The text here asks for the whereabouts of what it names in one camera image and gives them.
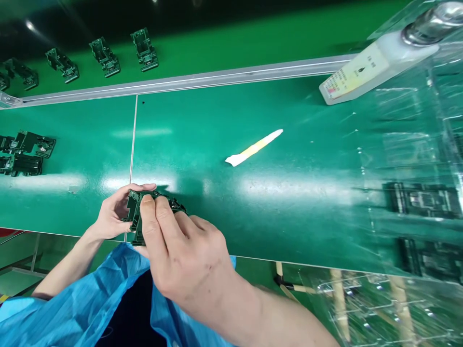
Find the fingernail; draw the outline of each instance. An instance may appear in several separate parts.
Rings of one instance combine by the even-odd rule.
[[[153,201],[153,197],[150,194],[144,195],[143,198],[141,199],[141,202],[151,202],[151,201]]]

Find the green plastic part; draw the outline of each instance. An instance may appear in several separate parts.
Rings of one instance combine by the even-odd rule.
[[[10,153],[32,153],[39,157],[49,158],[55,144],[55,139],[30,132],[19,132],[16,139],[10,144]]]
[[[11,153],[11,143],[14,141],[12,136],[0,135],[0,152]]]
[[[89,43],[92,48],[93,56],[96,61],[101,64],[103,71],[106,71],[105,77],[111,77],[121,71],[119,66],[119,60],[116,55],[109,48],[108,44],[104,37],[96,39],[95,41]]]
[[[79,78],[79,69],[67,56],[62,54],[57,48],[52,48],[45,53],[48,64],[56,71],[61,71],[65,78],[64,83],[69,83]]]
[[[0,72],[0,92],[10,87],[10,78]]]
[[[402,269],[420,277],[463,285],[463,249],[437,241],[398,238]]]
[[[17,177],[20,173],[23,176],[38,176],[42,173],[42,163],[42,157],[15,153],[10,157],[0,157],[0,174],[11,177]]]
[[[8,59],[3,64],[5,65],[5,69],[8,71],[8,76],[10,78],[18,76],[23,79],[23,84],[26,86],[25,90],[28,91],[29,89],[39,85],[39,76],[37,72],[28,68],[16,58]]]
[[[389,182],[383,188],[389,196],[392,212],[432,218],[463,218],[458,192],[453,187],[419,183],[406,186],[402,182]]]
[[[130,226],[130,231],[135,232],[135,238],[132,241],[132,245],[134,246],[145,246],[145,239],[143,238],[143,234],[141,232],[142,223],[140,217],[140,203],[141,200],[145,195],[151,195],[153,199],[156,199],[159,196],[164,196],[169,200],[170,208],[172,211],[175,212],[184,212],[187,213],[187,210],[183,205],[179,204],[176,199],[169,198],[167,195],[163,195],[160,192],[153,190],[153,191],[129,191],[129,197],[127,201],[127,208],[129,209],[129,214],[127,218],[124,218],[124,222],[132,222]]]
[[[130,36],[134,41],[136,54],[138,56],[138,63],[143,65],[141,72],[158,67],[158,57],[154,47],[151,45],[150,38],[148,37],[148,30],[144,28],[130,34]]]

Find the wrist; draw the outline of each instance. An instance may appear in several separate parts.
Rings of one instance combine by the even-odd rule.
[[[104,241],[97,230],[95,229],[95,224],[92,224],[82,235],[81,240],[89,245],[97,244],[98,246],[101,245]]]
[[[261,291],[236,272],[225,282],[225,295],[209,307],[204,323],[232,344],[253,346],[261,335]]]

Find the transparent plastic shield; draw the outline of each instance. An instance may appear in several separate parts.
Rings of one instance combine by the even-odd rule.
[[[303,268],[314,314],[343,346],[461,346],[459,285],[336,269]]]
[[[447,43],[350,102],[355,128],[348,136],[358,143],[364,184],[352,189],[363,192],[370,218],[354,247],[370,250],[379,272],[463,283],[460,45]]]
[[[0,109],[18,107],[23,104],[23,101],[19,98],[15,98],[7,93],[0,92]]]
[[[413,0],[399,12],[395,13],[389,20],[375,30],[369,37],[369,40],[376,40],[385,33],[401,30],[413,22],[416,17],[431,7],[442,2],[442,0]]]

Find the right hand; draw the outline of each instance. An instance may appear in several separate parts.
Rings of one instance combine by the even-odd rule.
[[[193,318],[206,321],[243,279],[235,272],[223,234],[208,221],[173,214],[165,197],[145,195],[140,205],[154,284]]]

